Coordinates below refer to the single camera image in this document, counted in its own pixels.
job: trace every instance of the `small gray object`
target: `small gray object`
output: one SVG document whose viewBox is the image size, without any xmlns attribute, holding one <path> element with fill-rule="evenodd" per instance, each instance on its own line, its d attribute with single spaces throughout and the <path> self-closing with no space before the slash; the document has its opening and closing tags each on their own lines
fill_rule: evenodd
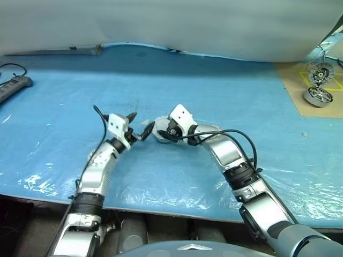
<svg viewBox="0 0 343 257">
<path fill-rule="evenodd" d="M 313 86 L 324 86 L 334 77 L 334 69 L 329 63 L 318 63 L 309 72 L 309 81 Z"/>
</svg>

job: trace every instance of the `silver arm segment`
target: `silver arm segment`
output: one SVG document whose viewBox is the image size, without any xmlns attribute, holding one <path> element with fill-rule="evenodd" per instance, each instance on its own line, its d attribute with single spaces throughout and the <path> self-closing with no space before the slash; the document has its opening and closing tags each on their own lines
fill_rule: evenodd
<svg viewBox="0 0 343 257">
<path fill-rule="evenodd" d="M 151 133 L 150 123 L 141 135 L 133 133 L 129 123 L 137 113 L 127 117 L 105 115 L 111 140 L 106 140 L 91 154 L 77 187 L 77 194 L 66 216 L 61 232 L 53 249 L 53 256 L 93 257 L 102 244 L 106 233 L 115 228 L 114 223 L 101 224 L 101 211 L 111 173 L 120 153 L 131 145 L 143 141 Z"/>
<path fill-rule="evenodd" d="M 206 132 L 220 132 L 221 128 L 198 125 L 181 104 L 167 119 L 169 122 L 156 119 L 158 130 L 153 133 L 157 139 L 161 141 L 163 136 L 175 142 L 182 139 L 190 145 L 202 143 L 213 155 L 234 197 L 242 203 L 240 214 L 255 239 L 267 242 L 281 257 L 342 256 L 342 245 L 307 226 L 297 224 L 235 142 L 223 134 L 204 141 L 212 135 Z"/>
</svg>

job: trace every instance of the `metal gear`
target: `metal gear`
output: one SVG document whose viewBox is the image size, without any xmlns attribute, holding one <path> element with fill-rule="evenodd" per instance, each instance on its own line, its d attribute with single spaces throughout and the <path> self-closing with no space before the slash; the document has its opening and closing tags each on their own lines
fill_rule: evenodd
<svg viewBox="0 0 343 257">
<path fill-rule="evenodd" d="M 304 98 L 314 106 L 325 107 L 333 101 L 333 96 L 320 87 L 309 87 L 304 92 Z"/>
<path fill-rule="evenodd" d="M 309 81 L 316 87 L 329 83 L 333 77 L 334 69 L 329 63 L 316 64 L 309 72 Z"/>
</svg>

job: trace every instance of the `plastic sheet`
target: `plastic sheet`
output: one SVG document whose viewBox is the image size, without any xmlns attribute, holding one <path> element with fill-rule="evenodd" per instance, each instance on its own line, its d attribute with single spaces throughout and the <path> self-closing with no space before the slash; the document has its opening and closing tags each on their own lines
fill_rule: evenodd
<svg viewBox="0 0 343 257">
<path fill-rule="evenodd" d="M 239 129 L 253 139 L 265 178 L 301 223 L 343 225 L 343 124 L 300 116 L 271 64 L 138 46 L 105 49 L 101 56 L 1 61 L 24 64 L 34 80 L 0 106 L 2 194 L 68 202 L 102 134 L 92 104 L 103 112 L 137 111 L 132 126 L 141 131 L 141 123 L 182 103 L 198 123 Z M 1 72 L 6 79 L 18 71 Z M 105 206 L 241 220 L 240 204 L 205 149 L 153 137 L 121 156 Z"/>
</svg>

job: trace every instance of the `black power cord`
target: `black power cord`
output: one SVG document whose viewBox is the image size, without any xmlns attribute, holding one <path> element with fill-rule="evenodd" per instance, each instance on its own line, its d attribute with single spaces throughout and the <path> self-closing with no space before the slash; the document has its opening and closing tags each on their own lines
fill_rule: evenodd
<svg viewBox="0 0 343 257">
<path fill-rule="evenodd" d="M 88 167 L 90 161 L 91 161 L 92 158 L 94 157 L 94 154 L 98 151 L 98 149 L 100 148 L 100 146 L 101 146 L 102 143 L 104 142 L 104 140 L 105 140 L 105 138 L 106 138 L 106 135 L 107 135 L 106 121 L 105 121 L 104 115 L 102 114 L 102 112 L 99 110 L 99 108 L 98 108 L 96 105 L 93 105 L 93 108 L 94 108 L 94 110 L 96 111 L 96 113 L 99 114 L 99 116 L 100 116 L 100 118 L 101 118 L 101 120 L 102 120 L 102 123 L 103 123 L 103 129 L 104 129 L 104 130 L 103 130 L 103 135 L 102 135 L 101 141 L 99 142 L 99 144 L 98 144 L 98 146 L 96 147 L 95 151 L 92 153 L 91 157 L 90 157 L 89 160 L 87 161 L 87 163 L 86 163 L 86 165 L 85 165 L 85 167 L 84 167 L 84 169 L 83 169 L 83 171 L 82 171 L 82 173 L 81 173 L 80 178 L 83 176 L 83 174 L 84 174 L 86 168 Z M 62 218 L 61 222 L 60 222 L 59 225 L 58 225 L 58 229 L 57 229 L 57 231 L 56 231 L 56 233 L 55 233 L 55 235 L 54 235 L 54 238 L 52 239 L 52 241 L 51 241 L 51 243 L 50 243 L 50 245 L 49 245 L 49 248 L 47 249 L 47 251 L 46 251 L 46 253 L 45 253 L 45 255 L 44 255 L 45 257 L 48 257 L 48 256 L 49 256 L 48 254 L 50 253 L 50 251 L 51 251 L 51 249 L 52 249 L 52 247 L 53 247 L 53 245 L 54 245 L 54 243 L 55 243 L 55 241 L 56 241 L 56 239 L 57 239 L 57 236 L 59 235 L 59 233 L 60 233 L 60 231 L 61 231 L 61 229 L 62 229 L 62 226 L 63 226 L 63 224 L 64 224 L 64 221 L 65 221 L 65 219 L 66 219 L 66 217 L 67 217 L 67 215 L 68 215 L 68 213 L 69 213 L 69 211 L 70 211 L 70 209 L 71 209 L 71 207 L 72 207 L 72 205 L 73 205 L 74 198 L 75 198 L 75 196 L 76 196 L 76 194 L 77 194 L 77 187 L 78 187 L 78 185 L 79 185 L 79 181 L 80 181 L 79 179 L 77 179 L 77 180 L 75 181 L 75 185 L 76 185 L 76 192 L 75 192 L 75 195 L 72 195 L 72 196 L 70 197 L 71 202 L 69 203 L 69 205 L 68 205 L 68 207 L 67 207 L 67 209 L 66 209 L 66 211 L 65 211 L 65 213 L 64 213 L 64 215 L 63 215 L 63 218 Z"/>
<path fill-rule="evenodd" d="M 166 139 L 168 138 L 173 138 L 174 140 L 182 140 L 185 138 L 191 138 L 191 137 L 196 137 L 199 135 L 207 135 L 207 134 L 211 134 L 208 137 L 205 137 L 204 139 L 201 139 L 199 142 L 196 143 L 196 145 L 199 145 L 203 142 L 205 142 L 206 140 L 220 134 L 220 135 L 225 135 L 226 137 L 230 138 L 232 141 L 235 142 L 235 144 L 237 145 L 237 147 L 239 148 L 239 150 L 241 151 L 242 155 L 244 156 L 244 158 L 247 160 L 247 163 L 252 167 L 252 169 L 254 170 L 254 172 L 257 174 L 257 176 L 265 183 L 265 185 L 267 186 L 267 188 L 272 192 L 272 194 L 275 196 L 275 198 L 280 202 L 280 204 L 283 206 L 283 208 L 285 209 L 286 213 L 288 214 L 288 216 L 293 220 L 293 222 L 295 224 L 299 224 L 298 220 L 294 217 L 294 215 L 290 212 L 290 210 L 287 208 L 287 206 L 285 205 L 285 203 L 279 198 L 279 196 L 276 194 L 276 192 L 273 190 L 273 188 L 268 184 L 268 182 L 262 177 L 260 176 L 257 171 L 257 151 L 256 151 L 256 147 L 255 144 L 252 142 L 252 140 L 242 131 L 240 130 L 222 130 L 222 131 L 207 131 L 207 132 L 200 132 L 200 133 L 194 133 L 194 134 L 189 134 L 189 135 L 185 135 L 183 137 L 172 137 L 170 136 L 166 131 L 158 131 L 159 134 L 163 137 L 165 137 Z M 252 151 L 253 151 L 253 159 L 254 159 L 254 164 L 252 165 L 248 160 L 248 156 L 246 154 L 246 152 L 244 151 L 243 147 L 241 146 L 241 144 L 237 141 L 237 139 L 235 139 L 232 135 L 227 134 L 226 132 L 235 132 L 238 134 L 241 134 L 242 136 L 244 136 L 250 143 Z"/>
<path fill-rule="evenodd" d="M 16 64 L 16 63 L 5 63 L 5 64 L 3 64 L 3 65 L 1 65 L 0 66 L 0 69 L 2 68 L 2 67 L 5 67 L 5 66 L 9 66 L 9 65 L 13 65 L 13 66 L 17 66 L 17 67 L 20 67 L 20 68 L 22 68 L 23 70 L 24 70 L 24 72 L 21 74 L 21 75 L 16 75 L 15 73 L 13 74 L 15 77 L 17 77 L 17 76 L 25 76 L 26 75 L 26 73 L 27 73 L 27 69 L 24 67 L 24 66 L 22 66 L 22 65 L 20 65 L 20 64 Z M 0 86 L 3 86 L 3 85 L 6 85 L 8 82 L 10 82 L 11 80 L 8 80 L 8 81 L 5 81 L 5 82 L 1 82 L 0 83 Z"/>
</svg>

